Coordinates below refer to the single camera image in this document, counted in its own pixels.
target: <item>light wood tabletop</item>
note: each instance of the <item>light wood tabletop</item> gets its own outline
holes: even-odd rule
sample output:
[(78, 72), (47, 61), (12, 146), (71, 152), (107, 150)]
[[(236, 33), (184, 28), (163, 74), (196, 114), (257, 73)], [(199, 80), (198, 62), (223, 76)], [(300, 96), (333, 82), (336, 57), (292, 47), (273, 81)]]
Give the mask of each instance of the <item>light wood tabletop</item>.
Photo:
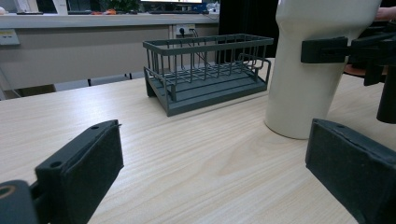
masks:
[[(343, 76), (328, 120), (396, 149), (375, 119), (382, 84)], [(264, 124), (267, 93), (173, 117), (143, 78), (0, 102), (0, 182), (35, 167), (90, 126), (118, 119), (124, 168), (90, 223), (356, 223), (305, 168), (306, 140)]]

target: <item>white container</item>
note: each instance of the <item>white container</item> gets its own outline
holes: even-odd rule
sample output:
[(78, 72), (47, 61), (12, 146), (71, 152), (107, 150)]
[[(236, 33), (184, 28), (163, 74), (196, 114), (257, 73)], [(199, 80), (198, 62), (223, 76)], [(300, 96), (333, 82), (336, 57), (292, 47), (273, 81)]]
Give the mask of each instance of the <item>white container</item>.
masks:
[(309, 137), (312, 119), (325, 119), (345, 63), (301, 63), (304, 40), (356, 39), (381, 0), (279, 0), (279, 40), (265, 123), (290, 138)]
[(66, 0), (52, 0), (55, 9), (60, 16), (67, 16), (67, 3)]

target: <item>gray dish rack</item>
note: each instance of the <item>gray dish rack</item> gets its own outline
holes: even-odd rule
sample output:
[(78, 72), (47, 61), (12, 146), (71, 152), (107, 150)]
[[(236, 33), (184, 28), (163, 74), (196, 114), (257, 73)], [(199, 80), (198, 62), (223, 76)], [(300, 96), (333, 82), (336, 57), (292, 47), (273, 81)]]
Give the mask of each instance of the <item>gray dish rack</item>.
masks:
[(148, 96), (158, 97), (170, 117), (266, 91), (271, 62), (265, 48), (273, 41), (244, 34), (145, 41)]

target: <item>power socket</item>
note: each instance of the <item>power socket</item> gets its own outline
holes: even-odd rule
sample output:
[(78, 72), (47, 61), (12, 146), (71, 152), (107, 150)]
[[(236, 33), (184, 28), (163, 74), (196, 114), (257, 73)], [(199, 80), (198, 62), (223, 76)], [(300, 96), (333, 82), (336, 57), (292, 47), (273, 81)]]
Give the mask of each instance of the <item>power socket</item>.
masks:
[(195, 30), (195, 24), (177, 24), (176, 25), (176, 35), (182, 35), (180, 29), (184, 29), (184, 35), (193, 35), (192, 30)]
[(0, 29), (0, 45), (19, 45), (20, 40), (14, 29)]

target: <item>rack tray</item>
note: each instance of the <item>rack tray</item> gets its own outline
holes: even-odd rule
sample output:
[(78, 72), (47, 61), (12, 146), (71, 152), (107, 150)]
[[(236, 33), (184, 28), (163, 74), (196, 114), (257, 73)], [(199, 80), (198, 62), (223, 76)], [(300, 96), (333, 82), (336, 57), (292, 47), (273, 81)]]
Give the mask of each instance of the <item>rack tray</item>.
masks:
[[(215, 35), (143, 42), (148, 96), (157, 96), (167, 116), (267, 90), (272, 38)], [(267, 64), (266, 78), (259, 70)]]

